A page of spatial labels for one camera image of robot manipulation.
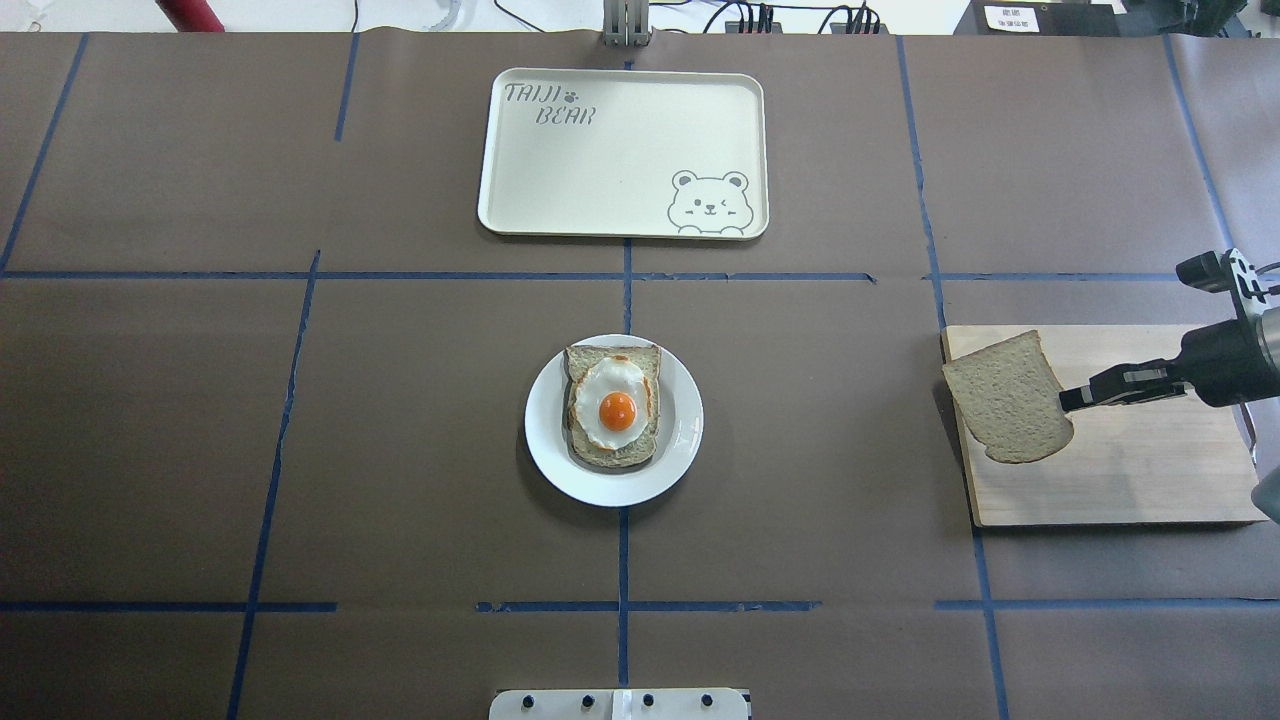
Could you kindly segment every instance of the orange egg yolk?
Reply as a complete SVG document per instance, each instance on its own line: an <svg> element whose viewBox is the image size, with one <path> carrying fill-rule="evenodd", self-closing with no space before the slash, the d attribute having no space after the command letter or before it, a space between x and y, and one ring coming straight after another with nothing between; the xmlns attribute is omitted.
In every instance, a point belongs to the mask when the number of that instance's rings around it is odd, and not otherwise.
<svg viewBox="0 0 1280 720"><path fill-rule="evenodd" d="M600 401L600 424L613 432L622 432L636 421L636 401L625 392L611 392Z"/></svg>

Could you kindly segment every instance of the red cylinder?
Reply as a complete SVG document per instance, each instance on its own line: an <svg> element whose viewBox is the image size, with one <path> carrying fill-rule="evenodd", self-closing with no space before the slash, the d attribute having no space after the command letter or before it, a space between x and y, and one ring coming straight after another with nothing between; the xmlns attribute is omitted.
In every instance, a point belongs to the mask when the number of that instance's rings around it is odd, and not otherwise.
<svg viewBox="0 0 1280 720"><path fill-rule="evenodd" d="M205 0L156 0L178 32L225 32Z"/></svg>

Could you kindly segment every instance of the egg white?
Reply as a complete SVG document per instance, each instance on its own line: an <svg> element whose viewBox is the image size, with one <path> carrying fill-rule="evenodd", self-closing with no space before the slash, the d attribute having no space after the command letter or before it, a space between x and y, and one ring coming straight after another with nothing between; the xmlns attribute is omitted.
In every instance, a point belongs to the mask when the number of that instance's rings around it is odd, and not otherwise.
<svg viewBox="0 0 1280 720"><path fill-rule="evenodd" d="M636 419L626 429L614 432L600 423L600 402L613 392L631 396L636 405ZM635 442L649 425L649 384L644 370L635 363L605 357L600 360L579 380L573 397L573 415L577 418L586 438L600 450L618 450Z"/></svg>

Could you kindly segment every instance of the cartoon bear face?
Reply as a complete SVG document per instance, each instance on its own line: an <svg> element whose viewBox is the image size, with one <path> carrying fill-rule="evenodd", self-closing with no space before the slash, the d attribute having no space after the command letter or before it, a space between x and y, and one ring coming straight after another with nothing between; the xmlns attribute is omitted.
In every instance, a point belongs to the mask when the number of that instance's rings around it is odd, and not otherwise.
<svg viewBox="0 0 1280 720"><path fill-rule="evenodd" d="M667 208L667 218L680 228L680 234L742 234L755 213L746 202L746 176L737 172L721 178L700 178L680 170L671 184L676 196Z"/></svg>

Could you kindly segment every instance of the white floor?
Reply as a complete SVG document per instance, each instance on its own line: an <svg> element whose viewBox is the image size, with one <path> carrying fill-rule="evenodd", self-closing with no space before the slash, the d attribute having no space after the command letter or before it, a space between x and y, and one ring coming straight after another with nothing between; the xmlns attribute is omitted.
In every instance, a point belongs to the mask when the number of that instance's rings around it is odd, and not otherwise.
<svg viewBox="0 0 1280 720"><path fill-rule="evenodd" d="M499 0L509 10L548 29L602 26L600 0ZM796 0L780 4L803 5ZM1111 4L1111 0L1093 0ZM1276 37L1276 18L1258 12L1262 0L1248 0L1240 19L1263 37ZM229 31L335 32L351 29L353 0L210 0ZM650 24L700 32L719 3L692 3L650 12ZM828 5L831 0L815 5ZM457 5L449 29L527 31L503 14L493 0L360 0L360 29L379 26L426 31L447 20ZM895 35L951 35L968 0L874 0L870 3ZM774 19L787 32L814 32L826 13L777 10ZM722 18L736 17L730 9ZM173 26L151 0L0 0L0 31L45 32L172 32Z"/></svg>

